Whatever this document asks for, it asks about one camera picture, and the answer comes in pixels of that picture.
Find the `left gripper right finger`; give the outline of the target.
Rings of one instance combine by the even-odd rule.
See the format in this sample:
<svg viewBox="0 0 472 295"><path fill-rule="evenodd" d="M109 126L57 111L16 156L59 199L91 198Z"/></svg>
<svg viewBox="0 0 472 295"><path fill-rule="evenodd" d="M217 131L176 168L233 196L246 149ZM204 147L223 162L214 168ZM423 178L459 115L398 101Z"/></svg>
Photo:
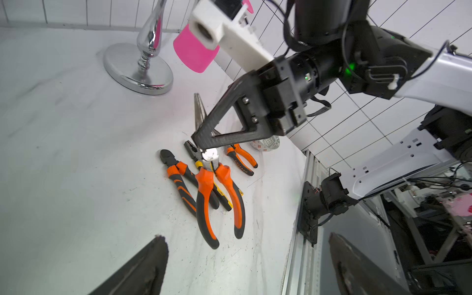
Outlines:
<svg viewBox="0 0 472 295"><path fill-rule="evenodd" d="M408 295L392 277L343 236L329 236L331 260L343 295Z"/></svg>

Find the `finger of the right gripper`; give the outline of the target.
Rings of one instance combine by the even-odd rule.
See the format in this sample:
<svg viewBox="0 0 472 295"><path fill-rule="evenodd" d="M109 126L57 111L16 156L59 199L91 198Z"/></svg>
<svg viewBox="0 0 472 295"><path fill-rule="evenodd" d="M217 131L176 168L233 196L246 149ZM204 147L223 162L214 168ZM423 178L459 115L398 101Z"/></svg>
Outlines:
<svg viewBox="0 0 472 295"><path fill-rule="evenodd" d="M231 109L236 112L242 130L224 133L218 125ZM216 103L192 139L199 148L206 150L269 138L268 111L259 80L238 79Z"/></svg>

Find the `orange diagonal cutting pliers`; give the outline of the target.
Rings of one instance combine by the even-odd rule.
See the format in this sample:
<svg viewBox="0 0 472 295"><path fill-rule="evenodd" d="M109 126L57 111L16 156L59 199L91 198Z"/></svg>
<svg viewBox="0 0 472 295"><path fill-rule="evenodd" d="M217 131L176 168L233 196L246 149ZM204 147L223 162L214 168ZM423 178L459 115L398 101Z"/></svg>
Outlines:
<svg viewBox="0 0 472 295"><path fill-rule="evenodd" d="M191 172L187 164L182 161L177 161L173 153L167 149L162 149L160 151L160 159L167 166L168 178L171 179L177 187L177 191L179 192L184 205L190 211L190 213L196 217L196 201L192 197L183 180L183 177L187 178L195 187L198 188L199 184L195 174ZM227 199L223 196L216 183L213 183L209 203L214 209L218 209L220 204L222 204L225 209L229 209L229 211L231 211L231 207L229 206Z"/></svg>

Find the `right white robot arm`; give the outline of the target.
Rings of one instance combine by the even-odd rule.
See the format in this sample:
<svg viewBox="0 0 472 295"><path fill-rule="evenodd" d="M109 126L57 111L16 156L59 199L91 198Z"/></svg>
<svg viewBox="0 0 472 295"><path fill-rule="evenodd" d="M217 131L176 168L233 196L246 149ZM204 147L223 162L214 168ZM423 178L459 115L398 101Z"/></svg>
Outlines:
<svg viewBox="0 0 472 295"><path fill-rule="evenodd" d="M273 57L245 21L240 1L200 1L189 28L207 49L222 47L243 69L197 128L202 149L284 136L306 121L305 102L340 80L350 93L433 103L403 141L334 178L356 200L403 177L472 158L472 60L448 44L432 53L373 27L367 1L288 1L283 24L290 57Z"/></svg>

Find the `orange combination pliers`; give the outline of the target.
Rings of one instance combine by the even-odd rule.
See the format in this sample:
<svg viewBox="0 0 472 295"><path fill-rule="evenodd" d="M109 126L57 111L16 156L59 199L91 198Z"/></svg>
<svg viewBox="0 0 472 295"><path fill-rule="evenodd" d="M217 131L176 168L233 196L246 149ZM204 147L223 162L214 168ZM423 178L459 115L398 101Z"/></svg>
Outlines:
<svg viewBox="0 0 472 295"><path fill-rule="evenodd" d="M233 181L229 166L220 162L219 152L216 148L210 148L201 152L202 166L195 178L198 183L198 193L196 198L196 218L202 237L212 248L217 249L220 242L211 227L209 209L214 200L219 201L215 194L216 178L229 193L234 213L234 235L241 239L245 233L246 214L245 205L240 189Z"/></svg>

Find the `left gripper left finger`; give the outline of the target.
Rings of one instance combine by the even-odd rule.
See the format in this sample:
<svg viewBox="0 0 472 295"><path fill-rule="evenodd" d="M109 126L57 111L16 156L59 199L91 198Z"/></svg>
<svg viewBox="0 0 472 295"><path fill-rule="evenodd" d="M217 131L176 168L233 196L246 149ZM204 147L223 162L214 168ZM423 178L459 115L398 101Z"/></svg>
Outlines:
<svg viewBox="0 0 472 295"><path fill-rule="evenodd" d="M143 249L91 293L93 295L159 295L169 257L163 236Z"/></svg>

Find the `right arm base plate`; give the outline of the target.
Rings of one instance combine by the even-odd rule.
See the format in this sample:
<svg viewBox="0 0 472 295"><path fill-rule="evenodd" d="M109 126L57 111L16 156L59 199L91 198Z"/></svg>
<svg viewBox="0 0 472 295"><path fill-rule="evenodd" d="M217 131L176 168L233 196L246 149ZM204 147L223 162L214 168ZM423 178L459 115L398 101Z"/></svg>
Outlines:
<svg viewBox="0 0 472 295"><path fill-rule="evenodd" d="M335 173L325 178L319 188L313 187L308 181L304 183L297 231L312 246L317 244L319 227L358 203L358 200L349 197L349 191L343 187L340 177L340 173Z"/></svg>

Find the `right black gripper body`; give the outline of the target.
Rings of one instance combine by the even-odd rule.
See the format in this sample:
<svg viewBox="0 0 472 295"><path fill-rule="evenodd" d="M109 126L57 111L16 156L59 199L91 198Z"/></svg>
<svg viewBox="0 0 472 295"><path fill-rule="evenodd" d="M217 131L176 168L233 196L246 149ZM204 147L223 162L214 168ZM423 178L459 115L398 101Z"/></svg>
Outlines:
<svg viewBox="0 0 472 295"><path fill-rule="evenodd" d="M293 55L279 57L251 75L241 77L240 95L233 104L243 133L286 135L307 118L331 109L320 100L332 83L332 57Z"/></svg>

